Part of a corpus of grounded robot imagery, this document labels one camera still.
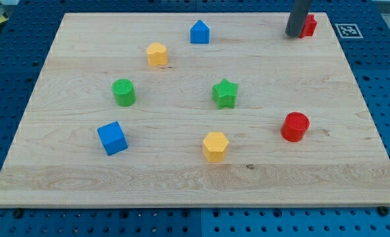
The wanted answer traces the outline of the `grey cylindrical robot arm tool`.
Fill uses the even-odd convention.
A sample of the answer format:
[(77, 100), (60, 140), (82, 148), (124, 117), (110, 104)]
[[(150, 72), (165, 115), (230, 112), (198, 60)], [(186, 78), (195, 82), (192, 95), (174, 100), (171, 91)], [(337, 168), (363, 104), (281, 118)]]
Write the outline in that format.
[(299, 37), (312, 5), (312, 0), (295, 0), (290, 11), (285, 33), (289, 37)]

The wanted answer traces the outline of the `red block behind arm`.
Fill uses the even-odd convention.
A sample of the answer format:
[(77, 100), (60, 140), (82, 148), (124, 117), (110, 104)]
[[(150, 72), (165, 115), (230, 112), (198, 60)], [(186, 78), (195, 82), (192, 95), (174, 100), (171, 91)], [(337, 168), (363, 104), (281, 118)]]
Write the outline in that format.
[(315, 20), (314, 14), (308, 14), (303, 25), (302, 31), (299, 35), (299, 38), (312, 37), (314, 35), (316, 26), (318, 25)]

